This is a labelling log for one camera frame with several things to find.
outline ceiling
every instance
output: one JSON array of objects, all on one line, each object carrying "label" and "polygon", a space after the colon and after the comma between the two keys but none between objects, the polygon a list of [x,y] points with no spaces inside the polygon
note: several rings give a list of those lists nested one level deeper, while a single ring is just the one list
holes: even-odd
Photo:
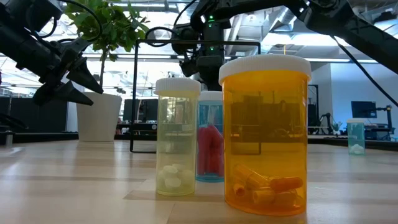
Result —
[{"label": "ceiling", "polygon": [[[167,1],[168,7],[165,7],[165,0],[161,1],[132,1],[133,7],[140,10],[142,16],[146,16],[150,21],[148,27],[173,27],[175,18],[188,2],[188,0],[169,0]],[[126,7],[125,0],[119,4]],[[384,11],[392,11],[396,14],[398,2],[394,1],[378,1],[378,0],[351,0],[350,1],[354,12],[359,16],[373,20]],[[197,4],[193,4],[188,10],[182,14],[178,21],[179,24],[188,23],[190,15],[196,8]],[[308,30],[300,21],[291,22],[292,30],[289,32],[282,32],[273,30],[278,15],[282,7],[275,7],[272,9],[255,11],[249,14],[241,14],[231,18],[232,29],[224,31],[224,40],[239,40],[250,42],[261,42],[262,54],[288,54],[296,55],[303,58],[320,58],[320,59],[344,59],[348,58],[342,52],[331,38],[316,34]],[[63,15],[57,25],[57,29],[51,37],[46,40],[58,40],[64,38],[77,37],[76,27],[71,26],[71,20]],[[398,22],[394,21],[392,24],[376,24],[380,29],[386,30],[388,33],[398,37]],[[51,31],[53,23],[50,21],[40,35],[45,35]],[[156,31],[155,36],[157,39],[169,39],[170,33],[166,31]],[[370,59],[360,51],[346,46],[348,50],[357,58],[362,60]],[[256,54],[257,50],[254,47],[248,46],[226,46],[226,56],[246,56]],[[88,56],[88,68],[92,74],[100,72],[99,56],[101,52],[95,52],[91,47],[85,51]],[[132,52],[126,52],[123,48],[118,48],[114,54],[128,55]],[[145,58],[141,59],[138,65],[139,76],[137,78],[139,88],[149,88],[154,86],[156,80],[167,77],[170,74],[174,76],[182,76],[181,69],[178,65],[178,60],[169,59],[169,55],[175,55],[170,45],[165,47],[154,48],[146,44],[142,44],[139,49],[140,55]],[[132,90],[132,71],[134,63],[132,58],[120,59],[117,62],[106,62],[104,83],[105,92],[116,94],[114,86],[118,86],[126,90],[126,95],[131,95]],[[2,71],[3,79],[3,92],[11,90],[14,93],[34,93],[35,89],[41,85],[38,82],[38,77],[28,70],[18,70],[15,68],[16,63],[11,59],[0,56],[0,69]],[[137,95],[151,96],[152,91],[137,91]]]}]

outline orange pill bottle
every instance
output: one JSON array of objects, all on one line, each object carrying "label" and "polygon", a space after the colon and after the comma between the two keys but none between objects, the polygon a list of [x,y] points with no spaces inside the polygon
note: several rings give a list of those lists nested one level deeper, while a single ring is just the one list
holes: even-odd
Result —
[{"label": "orange pill bottle", "polygon": [[260,215],[307,206],[307,85],[300,57],[256,55],[220,69],[225,200]]}]

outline metal stand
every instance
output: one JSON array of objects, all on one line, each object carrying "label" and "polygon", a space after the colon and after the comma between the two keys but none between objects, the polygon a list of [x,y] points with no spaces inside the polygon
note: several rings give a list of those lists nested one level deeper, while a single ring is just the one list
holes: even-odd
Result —
[{"label": "metal stand", "polygon": [[219,40],[137,40],[134,52],[134,82],[132,86],[132,110],[131,117],[133,118],[130,127],[130,152],[134,147],[134,110],[136,107],[136,91],[137,91],[137,66],[138,66],[138,50],[141,43],[145,44],[208,44],[208,45],[242,45],[257,47],[258,54],[261,54],[261,43],[259,42],[242,42],[242,41],[219,41]]}]

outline desk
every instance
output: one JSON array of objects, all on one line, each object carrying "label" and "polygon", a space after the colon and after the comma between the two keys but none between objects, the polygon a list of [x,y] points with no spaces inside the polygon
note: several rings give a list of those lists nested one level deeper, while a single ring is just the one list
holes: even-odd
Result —
[{"label": "desk", "polygon": [[[154,150],[136,141],[134,150]],[[308,209],[263,217],[224,203],[223,183],[197,182],[197,194],[161,197],[155,154],[129,152],[129,141],[78,141],[0,147],[0,222],[73,224],[395,224],[398,152],[308,146]]]}]

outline pill bottle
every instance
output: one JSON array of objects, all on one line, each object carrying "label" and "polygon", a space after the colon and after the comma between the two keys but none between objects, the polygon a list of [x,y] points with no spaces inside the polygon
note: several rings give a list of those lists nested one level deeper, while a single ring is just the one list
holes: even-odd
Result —
[{"label": "pill bottle", "polygon": [[203,91],[198,101],[197,180],[224,181],[223,93]]},{"label": "pill bottle", "polygon": [[365,155],[365,120],[347,120],[348,153]]},{"label": "pill bottle", "polygon": [[300,57],[256,55],[220,69],[225,200],[260,215],[307,206],[307,85]]},{"label": "pill bottle", "polygon": [[156,142],[156,192],[188,195],[195,191],[197,104],[201,85],[188,78],[156,82],[159,96]]}]

